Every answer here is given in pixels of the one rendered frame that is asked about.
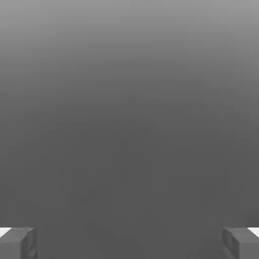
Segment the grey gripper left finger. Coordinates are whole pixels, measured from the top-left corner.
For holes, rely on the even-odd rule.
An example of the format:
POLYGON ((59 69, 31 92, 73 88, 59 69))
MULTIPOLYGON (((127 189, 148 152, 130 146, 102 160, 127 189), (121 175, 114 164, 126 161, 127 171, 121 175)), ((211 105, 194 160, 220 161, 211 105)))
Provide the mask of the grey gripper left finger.
POLYGON ((0 227, 0 259, 38 259, 37 228, 0 227))

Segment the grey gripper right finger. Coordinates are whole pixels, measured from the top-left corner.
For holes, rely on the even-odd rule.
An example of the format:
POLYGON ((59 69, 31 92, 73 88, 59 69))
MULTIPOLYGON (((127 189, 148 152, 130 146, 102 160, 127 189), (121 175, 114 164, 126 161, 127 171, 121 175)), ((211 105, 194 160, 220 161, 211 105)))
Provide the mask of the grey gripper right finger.
POLYGON ((223 228, 225 259, 259 259, 259 227, 223 228))

